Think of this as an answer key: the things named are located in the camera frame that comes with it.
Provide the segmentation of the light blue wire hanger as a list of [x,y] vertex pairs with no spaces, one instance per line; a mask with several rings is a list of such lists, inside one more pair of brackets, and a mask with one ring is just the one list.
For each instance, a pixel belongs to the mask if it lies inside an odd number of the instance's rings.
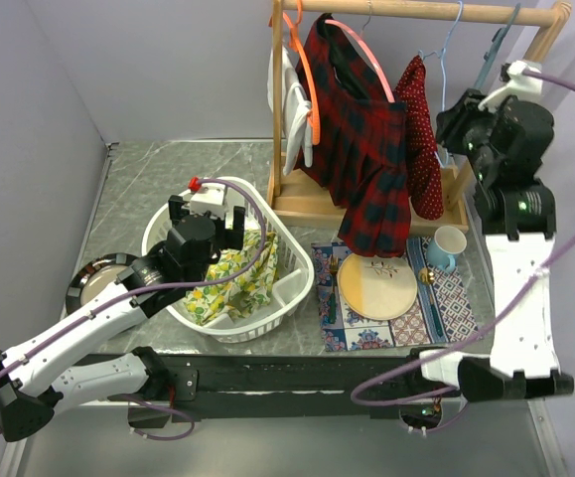
[[439,66],[441,71],[441,94],[440,94],[440,111],[443,112],[446,109],[446,99],[447,99],[447,91],[448,91],[448,73],[447,73],[447,53],[448,48],[451,43],[452,36],[457,28],[457,26],[461,22],[461,18],[464,11],[464,2],[458,1],[458,12],[453,21],[450,29],[448,30],[443,45],[440,50],[434,50],[430,53],[424,53],[422,50],[418,51],[418,56],[420,57],[421,61],[424,62],[427,58],[436,57],[439,60]]

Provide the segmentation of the teal blue hanger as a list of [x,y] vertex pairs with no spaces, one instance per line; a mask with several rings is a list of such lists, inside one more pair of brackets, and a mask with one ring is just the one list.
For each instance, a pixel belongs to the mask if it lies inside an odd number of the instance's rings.
[[514,24],[514,21],[516,19],[516,17],[518,16],[518,13],[520,12],[521,9],[521,3],[518,2],[514,5],[513,11],[510,14],[508,20],[506,21],[506,23],[500,27],[499,29],[497,29],[497,31],[495,32],[493,38],[492,38],[492,42],[491,45],[489,47],[489,49],[484,53],[484,62],[479,70],[479,73],[477,75],[477,78],[473,84],[473,88],[477,89],[477,90],[481,90],[490,71],[491,68],[496,60],[496,57],[501,49],[501,46],[503,44],[503,40],[505,38],[505,36],[507,35],[507,33],[509,32],[511,26]]

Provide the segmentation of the red polka dot garment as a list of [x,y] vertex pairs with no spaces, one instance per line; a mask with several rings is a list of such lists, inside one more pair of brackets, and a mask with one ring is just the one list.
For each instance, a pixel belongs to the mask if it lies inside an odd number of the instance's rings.
[[442,217],[444,205],[425,81],[424,62],[416,55],[403,72],[394,94],[406,107],[405,162],[410,202],[420,218],[436,221]]

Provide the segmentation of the yellow floral garment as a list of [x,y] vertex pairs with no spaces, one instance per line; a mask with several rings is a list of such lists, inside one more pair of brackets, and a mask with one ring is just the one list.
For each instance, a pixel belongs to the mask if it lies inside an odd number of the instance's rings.
[[[244,234],[243,249],[228,249],[217,264],[209,267],[206,281],[214,281],[235,274],[255,257],[261,244],[261,231],[248,230]],[[199,326],[207,326],[221,314],[232,321],[248,318],[257,309],[270,304],[272,288],[278,278],[279,237],[268,232],[259,259],[235,280],[198,287],[181,300],[190,319]]]

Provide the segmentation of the red plaid skirt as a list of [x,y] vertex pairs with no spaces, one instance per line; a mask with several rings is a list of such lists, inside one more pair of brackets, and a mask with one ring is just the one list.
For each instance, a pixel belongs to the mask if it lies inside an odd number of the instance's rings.
[[411,224],[405,163],[406,107],[389,103],[371,65],[345,32],[313,24],[304,50],[318,96],[321,139],[303,170],[345,214],[338,236],[362,256],[403,255]]

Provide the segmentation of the pink hanger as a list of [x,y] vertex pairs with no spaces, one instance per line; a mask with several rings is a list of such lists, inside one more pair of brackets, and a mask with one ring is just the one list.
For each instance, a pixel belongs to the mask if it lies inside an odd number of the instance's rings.
[[376,73],[387,101],[389,103],[395,103],[395,97],[390,87],[390,84],[386,78],[386,75],[382,70],[379,61],[377,60],[377,58],[375,57],[369,46],[366,44],[366,42],[363,40],[363,38],[359,34],[357,34],[352,28],[337,20],[327,19],[325,23],[327,25],[340,28],[357,43],[357,45],[361,48],[361,50],[367,57],[368,61],[370,62],[372,69]]

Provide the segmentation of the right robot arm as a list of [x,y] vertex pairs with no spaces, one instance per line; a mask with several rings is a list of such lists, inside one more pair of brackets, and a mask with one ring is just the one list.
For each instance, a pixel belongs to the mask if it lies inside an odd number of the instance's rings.
[[554,248],[555,199],[536,176],[554,138],[554,118],[515,94],[493,106],[485,98],[467,89],[438,114],[436,140],[466,156],[475,173],[474,204],[491,259],[497,312],[528,279],[535,282],[495,327],[488,355],[454,352],[418,362],[405,370],[404,384],[422,397],[441,382],[470,402],[570,395],[574,379],[562,372],[554,349],[544,262]]

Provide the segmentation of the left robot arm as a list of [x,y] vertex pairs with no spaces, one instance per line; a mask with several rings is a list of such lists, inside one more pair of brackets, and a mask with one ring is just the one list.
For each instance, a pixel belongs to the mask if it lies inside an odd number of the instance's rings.
[[27,438],[89,401],[150,400],[169,391],[170,372],[150,347],[83,366],[106,340],[152,318],[199,287],[227,249],[243,246],[246,210],[173,196],[165,239],[133,260],[86,305],[40,335],[0,350],[0,436]]

